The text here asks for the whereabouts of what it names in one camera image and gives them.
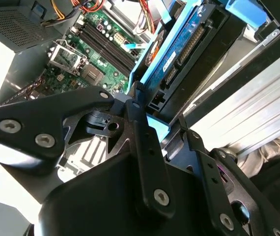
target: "wire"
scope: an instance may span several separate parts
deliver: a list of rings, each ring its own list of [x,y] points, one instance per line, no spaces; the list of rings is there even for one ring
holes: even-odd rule
[[[90,12],[96,12],[99,9],[101,9],[101,7],[104,5],[105,0],[101,0],[101,3],[99,3],[99,0],[96,0],[96,3],[92,6],[92,7],[86,7],[85,5],[91,0],[85,0],[82,4],[79,2],[79,0],[71,0],[71,3],[73,5],[72,11],[68,14],[68,15],[64,15],[56,6],[54,0],[50,0],[56,14],[58,15],[58,19],[51,19],[48,21],[44,21],[41,23],[41,26],[44,27],[51,27],[51,26],[55,26],[58,24],[61,24],[69,19],[71,19],[72,17],[74,17],[78,11],[81,9],[82,11],[84,11],[84,13],[90,13]]]
[[[65,19],[65,15],[58,9],[57,5],[55,4],[54,0],[50,0],[51,5],[53,6],[53,9],[55,10],[57,16],[59,17],[59,20]]]
[[[126,1],[139,2],[138,0],[126,0]]]
[[[144,15],[145,20],[146,20],[146,27],[147,27],[147,29],[151,33],[154,33],[155,32],[154,21],[153,21],[153,17],[152,17],[152,14],[151,14],[151,11],[149,9],[147,1],[146,0],[139,0],[139,4],[140,4],[141,9],[142,9],[141,13]],[[137,25],[136,25],[136,27],[134,29],[134,33],[135,34],[141,34],[141,33],[143,33],[146,30],[146,28],[142,28],[140,26],[141,25],[142,14],[139,15],[138,23],[137,23]]]
[[[78,4],[80,4],[80,2],[78,0],[71,0],[71,2],[73,3],[74,6],[77,6]],[[82,6],[80,9],[83,10],[85,13],[96,12],[99,9],[101,9],[101,7],[104,5],[104,2],[105,2],[105,0],[101,0],[101,3],[99,5],[99,0],[97,0],[96,3],[94,4],[94,6],[92,6],[92,7]]]

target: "chip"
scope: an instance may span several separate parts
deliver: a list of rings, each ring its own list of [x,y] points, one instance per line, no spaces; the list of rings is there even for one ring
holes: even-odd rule
[[[98,24],[96,28],[98,31],[102,31],[104,29],[104,26],[101,24]]]
[[[91,85],[97,85],[104,77],[104,74],[93,65],[85,65],[82,72],[82,77]]]

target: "power supply vent grille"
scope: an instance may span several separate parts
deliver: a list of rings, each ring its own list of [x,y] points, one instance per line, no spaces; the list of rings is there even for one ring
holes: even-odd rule
[[[17,9],[0,10],[0,33],[19,47],[36,44],[47,37],[40,26]]]

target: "circuit board label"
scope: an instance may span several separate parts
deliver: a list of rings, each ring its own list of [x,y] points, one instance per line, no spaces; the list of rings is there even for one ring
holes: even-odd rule
[[[167,70],[167,68],[169,67],[169,65],[171,64],[171,62],[174,60],[174,58],[176,57],[176,52],[174,51],[169,59],[167,60],[167,62],[165,63],[164,67],[163,67],[163,72],[165,72]]]

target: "screw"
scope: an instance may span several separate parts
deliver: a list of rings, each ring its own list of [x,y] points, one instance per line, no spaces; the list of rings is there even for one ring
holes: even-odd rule
[[[106,93],[104,93],[104,92],[100,92],[100,95],[101,95],[103,98],[109,98],[109,96],[108,96]]]
[[[234,224],[233,224],[233,221],[229,218],[228,215],[222,213],[220,215],[220,220],[221,220],[221,223],[230,231],[233,231],[234,230]]]
[[[132,103],[135,107],[140,108],[140,105],[137,102]]]
[[[273,233],[275,236],[280,236],[280,231],[276,228],[273,228]]]
[[[219,155],[220,155],[221,157],[223,157],[223,158],[226,158],[225,153],[224,153],[224,152],[222,152],[222,151],[219,151]]]
[[[200,138],[200,136],[199,136],[197,133],[195,133],[195,132],[193,132],[193,136],[194,136],[196,139],[199,139],[199,138]]]
[[[167,193],[162,189],[155,189],[154,199],[162,206],[167,206],[169,204],[169,197]]]
[[[21,130],[21,125],[15,120],[4,119],[0,122],[0,130],[9,134],[14,134]]]
[[[39,134],[35,137],[35,142],[37,145],[43,148],[51,148],[55,145],[55,139],[50,134]]]

